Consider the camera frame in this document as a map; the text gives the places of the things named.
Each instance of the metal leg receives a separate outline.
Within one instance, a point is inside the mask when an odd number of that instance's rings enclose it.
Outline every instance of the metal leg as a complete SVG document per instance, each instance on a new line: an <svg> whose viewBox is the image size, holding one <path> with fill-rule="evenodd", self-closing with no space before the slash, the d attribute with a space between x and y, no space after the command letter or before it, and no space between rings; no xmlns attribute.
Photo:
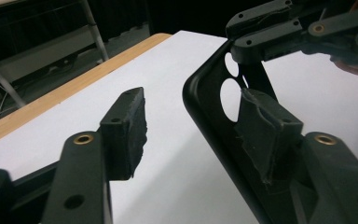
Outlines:
<svg viewBox="0 0 358 224"><path fill-rule="evenodd" d="M91 31L92 38L94 38L95 44L97 45L97 48L101 53L101 57L103 61L106 62L109 59L109 57L107 56L106 48L103 44L103 39L101 38L101 34L100 31L98 30L97 23L95 22L94 17L92 16L89 2L87 2L87 0L82 0L81 6L83 7L83 10L86 14L87 22L89 23L89 30Z"/></svg>
<svg viewBox="0 0 358 224"><path fill-rule="evenodd" d="M0 84L4 87L5 91L13 98L16 102L17 107L21 108L26 105L26 103L20 98L14 88L10 85L10 83L1 75L0 73Z"/></svg>

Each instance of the brass screw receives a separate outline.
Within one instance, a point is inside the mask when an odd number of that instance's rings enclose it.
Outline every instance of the brass screw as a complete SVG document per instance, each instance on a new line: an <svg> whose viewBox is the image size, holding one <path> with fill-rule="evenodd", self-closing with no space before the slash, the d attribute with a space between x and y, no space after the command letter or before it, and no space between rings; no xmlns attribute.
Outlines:
<svg viewBox="0 0 358 224"><path fill-rule="evenodd" d="M94 140L91 134L82 134L75 138L74 143L77 145L86 145Z"/></svg>
<svg viewBox="0 0 358 224"><path fill-rule="evenodd" d="M324 32L324 26L321 24L316 24L312 27L313 32L315 33L323 33Z"/></svg>
<svg viewBox="0 0 358 224"><path fill-rule="evenodd" d="M332 146L337 143L337 140L335 138L332 138L332 137L324 135L324 134L316 135L315 140L319 143L322 143L322 144L328 145L328 146Z"/></svg>

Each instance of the oval hole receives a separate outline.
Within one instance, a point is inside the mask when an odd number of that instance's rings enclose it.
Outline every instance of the oval hole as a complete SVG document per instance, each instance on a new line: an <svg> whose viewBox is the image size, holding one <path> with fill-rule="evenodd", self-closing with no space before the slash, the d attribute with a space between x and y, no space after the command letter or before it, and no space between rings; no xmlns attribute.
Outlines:
<svg viewBox="0 0 358 224"><path fill-rule="evenodd" d="M228 78L223 82L220 89L220 101L226 116L237 122L240 112L241 87L234 79Z"/></svg>
<svg viewBox="0 0 358 224"><path fill-rule="evenodd" d="M234 62L234 60L232 60L232 56L231 53L227 53L225 56L225 63L226 63L226 68L228 70L228 72L234 76L237 77L238 73L240 72L240 69L238 68L238 65L236 62Z"/></svg>

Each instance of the metal pole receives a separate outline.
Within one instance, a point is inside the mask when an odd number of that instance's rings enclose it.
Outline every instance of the metal pole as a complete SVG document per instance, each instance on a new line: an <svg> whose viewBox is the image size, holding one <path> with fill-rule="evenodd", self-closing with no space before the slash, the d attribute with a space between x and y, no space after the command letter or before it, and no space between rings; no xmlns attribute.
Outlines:
<svg viewBox="0 0 358 224"><path fill-rule="evenodd" d="M10 85L10 83L1 75L0 73L0 84L3 86L5 91L13 98L16 102L18 108L22 108L26 105L26 103L20 98L14 88Z"/></svg>
<svg viewBox="0 0 358 224"><path fill-rule="evenodd" d="M100 31L98 30L97 23L95 22L94 17L92 16L89 2L87 0L82 0L81 6L83 7L83 10L86 14L86 18L89 24L89 30L91 31L92 38L94 38L95 44L97 45L97 48L101 53L101 57L103 61L106 62L109 59L109 57L107 55L106 48L103 44L103 39L101 38Z"/></svg>

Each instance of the wooden table edge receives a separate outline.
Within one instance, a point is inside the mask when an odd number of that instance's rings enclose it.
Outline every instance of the wooden table edge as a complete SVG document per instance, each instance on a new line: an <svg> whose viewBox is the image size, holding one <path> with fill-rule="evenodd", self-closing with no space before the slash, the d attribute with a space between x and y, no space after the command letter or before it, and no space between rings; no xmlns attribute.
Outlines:
<svg viewBox="0 0 358 224"><path fill-rule="evenodd" d="M20 128L30 120L38 117L53 106L61 103L65 99L83 90L91 83L94 83L101 77L115 71L125 63L130 62L134 58L140 56L146 51L152 49L159 43L163 42L172 35L155 34L148 37L146 40L136 44L135 46L119 53L117 56L109 59L83 75L74 78L73 80L63 84L59 88L47 93L46 95L34 100L21 109L7 115L0 119L0 139L7 134Z"/></svg>

